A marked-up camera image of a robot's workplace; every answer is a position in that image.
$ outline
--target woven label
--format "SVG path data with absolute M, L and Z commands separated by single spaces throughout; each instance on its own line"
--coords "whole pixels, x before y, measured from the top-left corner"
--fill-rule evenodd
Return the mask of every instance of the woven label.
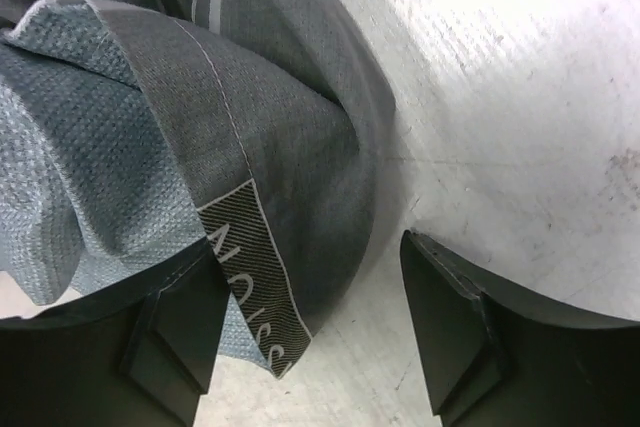
M 213 251 L 269 367 L 282 377 L 311 335 L 300 318 L 253 179 L 198 209 Z

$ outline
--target black plastic piece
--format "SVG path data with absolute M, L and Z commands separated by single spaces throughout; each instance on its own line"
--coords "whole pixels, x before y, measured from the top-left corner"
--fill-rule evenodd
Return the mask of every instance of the black plastic piece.
M 193 425 L 228 297 L 203 239 L 33 319 L 0 320 L 0 426 Z
M 444 427 L 640 425 L 640 324 L 544 297 L 406 232 L 401 263 Z

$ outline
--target light blue woven fabric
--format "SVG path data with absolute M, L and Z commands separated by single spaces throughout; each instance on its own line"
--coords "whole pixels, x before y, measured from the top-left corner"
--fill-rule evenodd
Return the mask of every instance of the light blue woven fabric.
M 204 236 L 120 47 L 83 2 L 43 0 L 0 44 L 0 261 L 36 302 L 83 294 Z M 264 363 L 234 297 L 220 353 Z

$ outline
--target white surface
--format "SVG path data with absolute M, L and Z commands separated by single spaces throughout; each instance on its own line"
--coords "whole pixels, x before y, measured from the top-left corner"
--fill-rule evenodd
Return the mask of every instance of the white surface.
M 76 291 L 69 289 L 52 305 L 65 304 L 80 297 L 81 295 Z M 51 306 L 42 307 L 34 305 L 33 302 L 29 300 L 29 297 L 20 290 L 9 274 L 0 272 L 0 319 L 14 316 L 28 319 L 35 317 L 49 307 Z
M 199 427 L 438 425 L 398 265 L 404 227 L 640 318 L 640 0 L 343 2 L 398 99 L 374 249 L 282 382 L 218 360 Z

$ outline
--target garment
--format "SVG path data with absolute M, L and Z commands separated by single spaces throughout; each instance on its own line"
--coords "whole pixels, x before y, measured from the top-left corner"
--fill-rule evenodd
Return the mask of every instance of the garment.
M 5 31 L 2 265 L 46 303 L 206 233 L 222 353 L 280 376 L 367 246 L 393 97 L 336 0 L 187 3 L 207 29 L 159 12 L 184 2 L 41 0 Z

